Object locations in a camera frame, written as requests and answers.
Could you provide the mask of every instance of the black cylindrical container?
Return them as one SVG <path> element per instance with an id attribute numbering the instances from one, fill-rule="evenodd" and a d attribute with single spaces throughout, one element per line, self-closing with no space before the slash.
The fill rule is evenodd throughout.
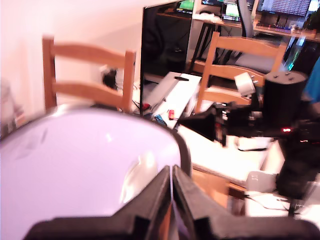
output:
<path id="1" fill-rule="evenodd" d="M 299 109 L 307 76 L 300 72 L 270 72 L 264 76 L 263 119 L 273 127 L 289 127 Z"/>

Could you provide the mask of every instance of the red light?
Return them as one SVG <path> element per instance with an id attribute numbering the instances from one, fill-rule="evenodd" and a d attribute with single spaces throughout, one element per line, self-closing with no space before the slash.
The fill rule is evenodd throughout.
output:
<path id="1" fill-rule="evenodd" d="M 174 110 L 170 110 L 169 111 L 169 120 L 174 120 L 175 119 L 175 111 Z"/>
<path id="2" fill-rule="evenodd" d="M 282 128 L 282 132 L 284 133 L 291 132 L 291 128 Z"/>

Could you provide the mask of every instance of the computer monitor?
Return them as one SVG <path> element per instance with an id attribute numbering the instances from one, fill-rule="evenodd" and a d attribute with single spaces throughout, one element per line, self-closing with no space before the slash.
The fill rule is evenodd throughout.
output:
<path id="1" fill-rule="evenodd" d="M 202 0 L 201 3 L 203 5 L 222 6 L 224 0 Z"/>
<path id="2" fill-rule="evenodd" d="M 169 72 L 183 73 L 192 14 L 177 9 L 188 7 L 176 1 L 143 8 L 140 65 L 140 104 Z"/>
<path id="3" fill-rule="evenodd" d="M 230 21 L 240 21 L 238 6 L 235 3 L 225 3 L 222 6 L 222 19 Z"/>
<path id="4" fill-rule="evenodd" d="M 311 0 L 259 0 L 257 10 L 279 15 L 305 17 Z"/>
<path id="5" fill-rule="evenodd" d="M 252 11 L 255 0 L 247 0 L 248 8 Z M 201 0 L 203 5 L 222 6 L 223 4 L 237 4 L 236 0 Z"/>

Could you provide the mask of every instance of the white wall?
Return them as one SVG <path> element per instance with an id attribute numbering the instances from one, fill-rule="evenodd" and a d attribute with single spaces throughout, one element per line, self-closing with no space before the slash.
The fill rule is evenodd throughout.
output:
<path id="1" fill-rule="evenodd" d="M 1 77 L 27 115 L 44 110 L 42 35 L 139 50 L 142 8 L 168 0 L 1 0 Z M 57 79 L 100 81 L 99 66 L 57 60 Z"/>

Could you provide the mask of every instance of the chair backrest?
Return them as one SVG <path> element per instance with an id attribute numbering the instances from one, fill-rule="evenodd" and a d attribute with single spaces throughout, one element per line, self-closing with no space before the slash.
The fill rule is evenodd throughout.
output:
<path id="1" fill-rule="evenodd" d="M 237 7 L 242 26 L 242 37 L 252 38 L 254 36 L 254 23 L 247 0 L 237 0 Z"/>
<path id="2" fill-rule="evenodd" d="M 246 54 L 274 58 L 275 60 L 272 67 L 272 71 L 278 71 L 287 47 L 284 43 L 281 44 L 280 46 L 274 46 L 272 44 L 268 44 L 268 43 L 251 39 L 251 38 L 223 37 L 223 36 L 220 36 L 219 32 L 216 32 L 216 31 L 213 32 L 211 44 L 210 44 L 207 59 L 205 62 L 202 80 L 199 88 L 198 101 L 196 105 L 197 113 L 200 111 L 201 103 L 203 100 L 214 101 L 214 99 L 218 96 L 216 92 L 206 91 L 210 75 L 234 80 L 235 76 L 247 72 L 249 73 L 250 76 L 254 76 L 253 80 L 256 81 L 256 85 L 258 87 L 262 87 L 265 83 L 264 74 L 258 71 L 255 71 L 246 67 L 240 67 L 240 66 L 212 64 L 214 60 L 216 48 L 228 49 L 228 50 L 237 51 L 237 52 L 246 53 Z"/>
<path id="3" fill-rule="evenodd" d="M 126 51 L 125 55 L 105 48 L 65 43 L 54 43 L 53 37 L 42 38 L 43 82 L 45 109 L 57 106 L 57 93 L 93 100 L 96 103 L 131 111 L 135 74 L 136 53 Z M 65 57 L 94 64 L 124 69 L 123 94 L 98 83 L 77 81 L 56 82 L 55 57 Z"/>

